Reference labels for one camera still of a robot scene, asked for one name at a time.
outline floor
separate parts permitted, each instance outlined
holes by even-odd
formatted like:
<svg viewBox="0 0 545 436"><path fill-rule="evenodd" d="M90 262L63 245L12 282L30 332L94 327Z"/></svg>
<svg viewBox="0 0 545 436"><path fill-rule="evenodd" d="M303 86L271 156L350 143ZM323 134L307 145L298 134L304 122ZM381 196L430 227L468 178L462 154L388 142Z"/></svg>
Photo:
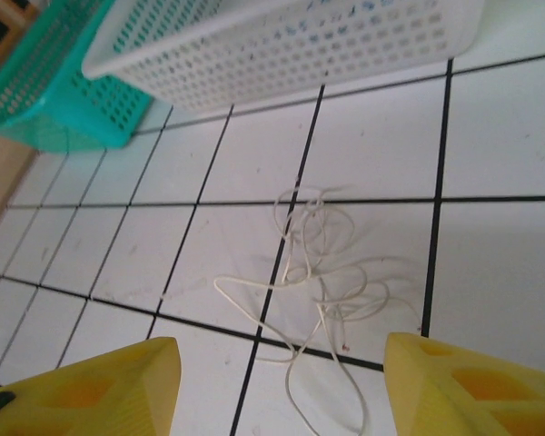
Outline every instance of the floor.
<svg viewBox="0 0 545 436"><path fill-rule="evenodd" d="M125 150L39 156L0 222L0 385L168 335L183 359L173 434L307 434L285 368L255 360L282 343L212 286L278 278L273 202L296 183L345 187L331 201L356 252L381 258L368 274L398 278L413 309L355 324L342 353L372 434L395 434L388 332L545 371L545 1L488 0L475 46L448 63L201 116L156 103ZM241 288L303 341L306 299ZM292 386L323 434L358 423L321 337Z"/></svg>

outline white plastic basket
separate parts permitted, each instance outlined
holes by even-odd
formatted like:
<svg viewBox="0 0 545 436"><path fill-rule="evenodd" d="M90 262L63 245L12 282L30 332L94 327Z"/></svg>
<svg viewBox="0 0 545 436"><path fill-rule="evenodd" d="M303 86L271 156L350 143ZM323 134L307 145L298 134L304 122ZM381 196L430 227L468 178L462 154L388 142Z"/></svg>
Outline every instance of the white plastic basket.
<svg viewBox="0 0 545 436"><path fill-rule="evenodd" d="M191 111L453 57L484 0L121 0L83 62Z"/></svg>

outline white cable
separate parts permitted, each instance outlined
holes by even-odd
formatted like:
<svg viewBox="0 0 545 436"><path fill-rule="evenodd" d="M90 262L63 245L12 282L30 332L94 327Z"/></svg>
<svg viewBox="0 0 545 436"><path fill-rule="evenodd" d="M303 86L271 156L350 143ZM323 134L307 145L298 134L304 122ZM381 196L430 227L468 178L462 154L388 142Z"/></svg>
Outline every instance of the white cable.
<svg viewBox="0 0 545 436"><path fill-rule="evenodd" d="M391 300L404 302L408 306L410 306L410 308L414 311L416 315L417 313L413 309L413 307L411 307L411 305L405 300L391 297L390 288L385 281L370 281L368 279L367 273L359 265L359 263L346 263L336 268L327 268L325 265L323 265L323 262L327 261L327 258L329 258L330 256L343 254L351 248L353 238L355 236L355 223L351 216L345 211L339 209L334 205L326 204L323 201L323 196L328 192L334 190L318 188L301 189L312 190L316 192L317 195L314 199L303 204L301 208L295 208L292 212L290 212L286 217L284 223L281 224L278 221L277 208L279 206L279 203L285 196L294 195L295 193L298 193L300 189L296 188L283 193L277 199L273 208L275 225L277 227L277 230L279 231L279 234L285 240L285 246L287 247L287 261L282 270L280 282L278 284L270 285L266 282L256 282L244 279L242 277L221 275L214 279L214 288L249 320L261 326L263 329L268 329L269 331L274 332L286 344L292 354L292 357L290 359L258 360L261 362L278 364L288 363L289 366L285 374L285 390L287 393L287 397L289 398L291 405L301 416L303 422L310 430L310 432L317 436L319 436L319 432L315 430L313 425L309 422L309 420L304 415L301 408L292 396L290 380L292 369L297 359L307 349L315 333L317 333L322 328L325 333L327 342L329 343L330 352L333 360L348 379L349 383L355 390L355 394L357 395L357 398L359 400L359 404L362 409L362 423L359 429L355 430L355 432L357 435L363 435L369 424L369 412L367 403L365 401L365 398L363 397L360 387L355 382L350 372L347 370L347 367L339 361L339 358L337 356L338 352L335 346L335 340L331 335L327 320L337 322L342 339L342 350L347 351L349 350L349 348L347 347L345 323L358 322L371 318L372 316L375 316L376 314L381 312ZM347 224L347 238L345 243L341 247L333 249L329 246L327 230L327 220L332 214L341 216L341 218L344 218ZM312 223L317 223L318 228L316 228L311 234L308 234L310 228L309 226L311 226ZM321 248L313 248L313 245L318 242L321 243ZM303 261L301 263L297 263L296 261L296 254L299 250L303 258ZM340 296L336 296L327 288L324 279L329 276L344 273L346 271L355 272L357 275L359 275L359 283L350 288L349 290L341 292ZM291 340L284 333L266 322L261 322L258 318L249 313L246 309L244 309L241 304L239 304L228 294L227 291L223 289L224 283L235 283L251 286L262 290L270 289L274 292L288 292L290 290L296 291L298 285L308 282L318 282L321 287L321 298L312 298L312 303L315 304L317 312L319 313L319 321L317 322L311 333L308 335L299 351L295 350L295 347L292 345ZM384 290L384 296L377 301L362 301L360 297L367 297L367 291L370 284L380 285Z"/></svg>

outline plastic basket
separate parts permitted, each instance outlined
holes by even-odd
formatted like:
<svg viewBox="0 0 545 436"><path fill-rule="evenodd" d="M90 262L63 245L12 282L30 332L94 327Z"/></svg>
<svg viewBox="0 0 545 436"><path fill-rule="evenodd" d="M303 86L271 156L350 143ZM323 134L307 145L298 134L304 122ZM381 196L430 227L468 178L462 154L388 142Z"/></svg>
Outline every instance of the plastic basket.
<svg viewBox="0 0 545 436"><path fill-rule="evenodd" d="M440 61L473 41L484 0L125 0L85 75L114 74L193 111ZM166 8L185 15L166 25Z"/></svg>
<svg viewBox="0 0 545 436"><path fill-rule="evenodd" d="M55 0L0 69L0 134L47 152L125 145L151 98L81 62L113 0Z"/></svg>

